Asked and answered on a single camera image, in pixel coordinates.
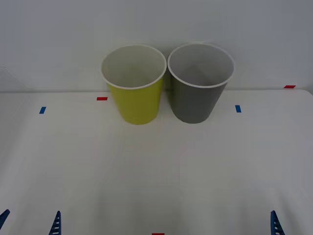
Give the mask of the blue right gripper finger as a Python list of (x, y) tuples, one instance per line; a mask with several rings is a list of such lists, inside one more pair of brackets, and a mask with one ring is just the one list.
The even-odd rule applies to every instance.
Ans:
[(275, 211), (271, 211), (270, 213), (270, 230), (271, 235), (284, 235), (283, 228)]

